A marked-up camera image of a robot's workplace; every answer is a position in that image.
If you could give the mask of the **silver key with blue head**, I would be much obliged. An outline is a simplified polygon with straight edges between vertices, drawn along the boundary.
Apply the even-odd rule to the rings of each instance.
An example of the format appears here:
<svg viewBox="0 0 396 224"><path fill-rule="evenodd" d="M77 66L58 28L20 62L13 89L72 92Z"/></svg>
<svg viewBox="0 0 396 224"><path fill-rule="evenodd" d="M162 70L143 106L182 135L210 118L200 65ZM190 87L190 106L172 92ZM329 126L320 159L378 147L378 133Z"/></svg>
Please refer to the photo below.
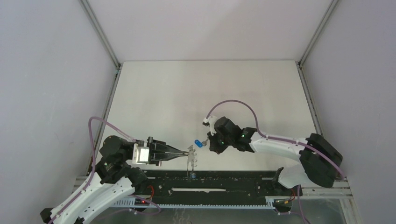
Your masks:
<svg viewBox="0 0 396 224"><path fill-rule="evenodd" d="M200 140L195 140L194 143L196 144L197 147L202 148L207 146L209 139L206 139L204 141L200 141Z"/></svg>

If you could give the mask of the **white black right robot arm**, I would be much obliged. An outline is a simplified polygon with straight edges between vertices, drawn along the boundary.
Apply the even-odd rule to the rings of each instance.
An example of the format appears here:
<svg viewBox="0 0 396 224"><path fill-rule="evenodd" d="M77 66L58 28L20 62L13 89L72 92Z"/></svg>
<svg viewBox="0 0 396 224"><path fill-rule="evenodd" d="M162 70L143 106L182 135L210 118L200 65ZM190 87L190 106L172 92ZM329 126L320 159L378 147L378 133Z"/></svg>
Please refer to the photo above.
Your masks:
<svg viewBox="0 0 396 224"><path fill-rule="evenodd" d="M226 117L215 116L205 118L203 125L209 127L209 149L217 154L233 147L240 152L274 154L298 162L278 169L271 183L277 195L309 182L331 188L341 175L343 156L320 134L299 139L260 134L257 128L240 128Z"/></svg>

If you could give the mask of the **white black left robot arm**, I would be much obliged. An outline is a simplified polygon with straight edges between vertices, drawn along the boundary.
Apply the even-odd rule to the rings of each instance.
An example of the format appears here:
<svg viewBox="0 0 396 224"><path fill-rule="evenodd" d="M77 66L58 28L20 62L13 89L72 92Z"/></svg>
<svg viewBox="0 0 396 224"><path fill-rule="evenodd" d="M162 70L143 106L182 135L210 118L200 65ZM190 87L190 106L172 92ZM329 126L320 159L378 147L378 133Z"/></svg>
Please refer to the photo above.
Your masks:
<svg viewBox="0 0 396 224"><path fill-rule="evenodd" d="M146 141L128 141L115 135L104 140L99 152L101 159L77 190L57 207L41 211L44 223L89 224L118 200L134 193L146 192L147 176L140 167L129 165L129 160L137 165L159 166L162 161L188 156L187 151L152 137Z"/></svg>

